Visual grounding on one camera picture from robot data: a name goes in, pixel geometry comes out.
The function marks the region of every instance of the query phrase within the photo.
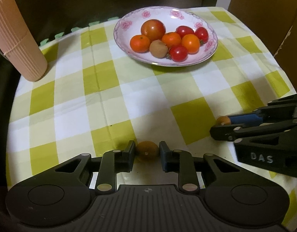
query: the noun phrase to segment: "checkered tablecloth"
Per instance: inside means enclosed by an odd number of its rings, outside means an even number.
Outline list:
[[[295,91],[273,56],[242,22],[222,8],[188,9],[217,33],[213,57],[165,68],[135,61],[113,38],[118,20],[68,34],[41,50],[50,69],[37,82],[21,77],[10,117],[8,185],[80,153],[102,156],[129,140],[166,141],[193,156],[214,153],[282,185],[291,200],[284,225],[297,226],[297,179],[244,165],[231,142],[217,142],[209,129],[221,115],[246,113]],[[176,183],[160,162],[135,161],[125,184]]]

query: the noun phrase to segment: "table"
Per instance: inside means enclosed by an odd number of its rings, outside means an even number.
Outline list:
[[[20,78],[10,116],[7,182],[11,187],[80,153],[102,156],[129,140],[166,141],[193,156],[214,153],[282,185],[291,204],[283,225],[297,227],[297,179],[241,164],[231,142],[209,129],[221,115],[246,113],[295,93],[260,39],[223,8],[187,11],[217,33],[216,53],[179,68],[135,61],[113,38],[116,20],[79,29],[41,47],[50,69],[37,82]],[[119,184],[177,183],[160,162],[135,161]]]

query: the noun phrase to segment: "white floral plate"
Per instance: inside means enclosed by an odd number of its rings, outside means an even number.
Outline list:
[[[209,40],[200,47],[196,54],[188,54],[185,61],[177,63],[167,58],[153,57],[150,52],[136,53],[129,45],[134,35],[140,35],[142,24],[149,19],[158,19],[163,22],[166,32],[174,32],[180,25],[191,27],[194,31],[198,27],[205,27],[209,33]],[[188,66],[203,62],[210,58],[217,49],[217,35],[214,29],[199,16],[172,7],[155,6],[137,9],[122,17],[114,28],[116,44],[130,57],[144,63],[158,66]]]

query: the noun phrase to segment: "tomato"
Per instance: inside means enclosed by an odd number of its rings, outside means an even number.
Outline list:
[[[200,41],[194,34],[188,34],[182,38],[182,45],[188,50],[188,53],[195,54],[199,50]]]
[[[143,53],[149,50],[151,41],[145,35],[135,35],[130,40],[130,47],[134,52]]]
[[[169,50],[169,55],[173,61],[182,62],[187,58],[188,50],[182,45],[173,46]]]
[[[209,39],[208,31],[204,27],[196,29],[195,35],[199,38],[201,45],[205,44]]]
[[[148,20],[141,26],[141,34],[146,35],[151,42],[161,39],[165,33],[166,27],[161,21],[156,19]]]
[[[168,49],[170,49],[173,45],[181,44],[182,41],[180,35],[176,32],[166,33],[161,40],[164,44],[166,44]]]
[[[194,34],[194,30],[188,26],[179,26],[176,28],[175,32],[178,33],[181,38],[188,34]]]

